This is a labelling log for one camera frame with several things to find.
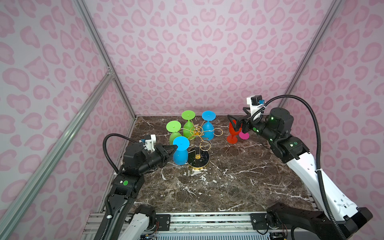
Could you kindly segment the blue wine glass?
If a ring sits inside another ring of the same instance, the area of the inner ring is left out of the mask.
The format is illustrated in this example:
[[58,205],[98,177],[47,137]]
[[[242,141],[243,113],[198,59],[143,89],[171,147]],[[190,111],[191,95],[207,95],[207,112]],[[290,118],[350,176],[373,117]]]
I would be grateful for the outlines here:
[[177,146],[177,150],[173,155],[175,164],[179,166],[186,164],[188,161],[190,141],[186,137],[177,137],[174,139],[173,144]]
[[205,111],[202,113],[202,118],[205,121],[205,123],[202,125],[203,128],[203,135],[202,138],[204,140],[210,141],[214,138],[214,126],[211,123],[211,121],[216,119],[216,114],[212,111]]

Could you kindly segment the magenta wine glass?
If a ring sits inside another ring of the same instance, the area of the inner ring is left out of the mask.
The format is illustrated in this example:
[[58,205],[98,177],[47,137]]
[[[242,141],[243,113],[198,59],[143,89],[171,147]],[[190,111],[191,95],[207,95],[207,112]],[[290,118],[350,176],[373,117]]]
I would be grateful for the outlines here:
[[248,140],[250,138],[249,133],[243,133],[243,131],[239,131],[239,137],[243,140]]

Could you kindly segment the red wine glass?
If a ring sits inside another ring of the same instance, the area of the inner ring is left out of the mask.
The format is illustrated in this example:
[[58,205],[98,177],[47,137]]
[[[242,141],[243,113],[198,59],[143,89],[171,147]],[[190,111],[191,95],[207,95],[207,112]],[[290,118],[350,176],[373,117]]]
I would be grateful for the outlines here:
[[238,135],[242,131],[242,128],[239,128],[237,131],[235,130],[233,124],[229,123],[229,132],[230,135],[227,137],[227,142],[230,144],[236,144],[238,142]]

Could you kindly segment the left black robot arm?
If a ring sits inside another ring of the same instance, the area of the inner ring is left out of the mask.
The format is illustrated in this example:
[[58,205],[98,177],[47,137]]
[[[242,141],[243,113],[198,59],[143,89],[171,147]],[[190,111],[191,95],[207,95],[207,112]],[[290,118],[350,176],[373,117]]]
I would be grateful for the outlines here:
[[106,213],[96,233],[96,240],[118,239],[129,210],[145,183],[145,174],[164,167],[177,148],[176,145],[156,144],[155,150],[149,152],[141,142],[126,147],[123,165],[105,198]]

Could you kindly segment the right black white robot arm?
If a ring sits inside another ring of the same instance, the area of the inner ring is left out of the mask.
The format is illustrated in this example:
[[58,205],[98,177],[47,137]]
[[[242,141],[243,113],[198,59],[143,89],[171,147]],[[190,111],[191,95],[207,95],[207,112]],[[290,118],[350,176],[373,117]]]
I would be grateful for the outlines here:
[[321,240],[347,240],[372,218],[366,207],[358,207],[318,167],[302,140],[291,134],[294,117],[283,108],[273,108],[263,120],[228,116],[235,131],[253,131],[270,144],[274,155],[294,171],[317,201],[318,211],[305,211],[276,203],[267,210],[270,227],[290,225],[314,233]]

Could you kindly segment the left green wine glass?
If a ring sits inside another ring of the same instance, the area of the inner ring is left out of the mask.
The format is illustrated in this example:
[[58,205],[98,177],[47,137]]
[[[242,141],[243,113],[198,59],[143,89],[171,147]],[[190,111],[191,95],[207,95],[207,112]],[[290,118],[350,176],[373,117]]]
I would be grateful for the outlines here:
[[175,138],[182,136],[180,133],[181,128],[182,126],[179,121],[170,121],[167,123],[166,129],[171,133],[169,138],[170,145],[173,145]]

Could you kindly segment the green wine glass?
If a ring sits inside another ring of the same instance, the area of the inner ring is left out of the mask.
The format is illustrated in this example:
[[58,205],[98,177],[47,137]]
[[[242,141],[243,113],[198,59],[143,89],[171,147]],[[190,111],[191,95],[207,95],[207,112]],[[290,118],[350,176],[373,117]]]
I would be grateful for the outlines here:
[[182,136],[180,133],[181,128],[182,126],[179,121],[170,121],[167,123],[166,129],[171,133],[169,138],[170,145],[173,145],[175,138]]
[[193,140],[195,138],[194,136],[195,127],[192,122],[192,119],[194,119],[195,116],[196,116],[195,112],[191,110],[187,110],[182,113],[182,118],[187,121],[183,126],[183,136],[186,137],[188,140]]

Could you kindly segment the back green wine glass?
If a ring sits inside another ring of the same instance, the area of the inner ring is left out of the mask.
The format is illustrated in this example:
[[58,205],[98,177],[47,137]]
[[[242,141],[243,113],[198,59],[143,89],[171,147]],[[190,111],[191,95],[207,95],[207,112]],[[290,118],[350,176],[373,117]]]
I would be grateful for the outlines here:
[[183,126],[183,136],[186,137],[188,140],[193,140],[195,138],[194,136],[195,127],[192,122],[192,119],[194,119],[195,116],[196,116],[195,112],[191,110],[187,110],[182,113],[182,118],[187,121]]

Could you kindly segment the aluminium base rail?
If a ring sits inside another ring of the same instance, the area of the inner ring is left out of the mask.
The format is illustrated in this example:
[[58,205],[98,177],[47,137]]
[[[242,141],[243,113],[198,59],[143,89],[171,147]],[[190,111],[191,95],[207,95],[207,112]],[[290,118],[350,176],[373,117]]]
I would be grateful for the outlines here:
[[158,212],[154,224],[144,214],[128,214],[117,240],[316,240],[288,224],[271,229],[266,212]]

